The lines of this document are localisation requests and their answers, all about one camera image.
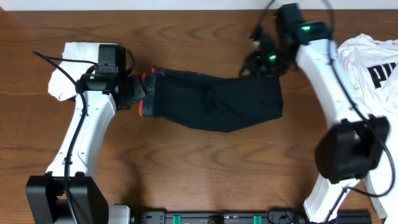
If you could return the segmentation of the black pants red waistband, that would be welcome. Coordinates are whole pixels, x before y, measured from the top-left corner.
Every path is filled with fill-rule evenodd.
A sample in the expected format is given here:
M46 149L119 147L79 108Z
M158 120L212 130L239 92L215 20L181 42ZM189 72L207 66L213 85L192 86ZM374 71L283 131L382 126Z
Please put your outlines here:
M221 78L153 68L143 74L142 117L164 118L192 129L229 133L282 117L280 81Z

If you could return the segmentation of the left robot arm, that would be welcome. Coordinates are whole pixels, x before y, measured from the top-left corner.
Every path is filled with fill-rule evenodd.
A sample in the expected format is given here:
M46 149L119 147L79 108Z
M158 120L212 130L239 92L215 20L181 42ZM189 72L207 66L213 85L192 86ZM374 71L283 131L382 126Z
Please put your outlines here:
M146 97L142 79L126 65L131 51L101 44L97 62L73 78L56 57L36 53L72 83L77 95L67 133L44 175L32 175L25 192L35 223L133 223L128 205L110 205L95 182L104 134L119 110Z

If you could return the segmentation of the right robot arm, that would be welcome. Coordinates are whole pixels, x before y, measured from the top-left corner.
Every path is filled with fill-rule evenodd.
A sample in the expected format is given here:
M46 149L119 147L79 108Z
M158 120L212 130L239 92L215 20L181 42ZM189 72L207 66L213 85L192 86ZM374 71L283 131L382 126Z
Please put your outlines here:
M345 197L389 155L390 125L385 116L359 109L355 91L336 54L335 15L329 21L306 21L298 4L284 4L274 13L277 38L257 21L250 40L254 52L240 77L270 78L295 66L306 75L318 98L328 131L315 149L318 179L303 203L307 223L339 223L338 209Z

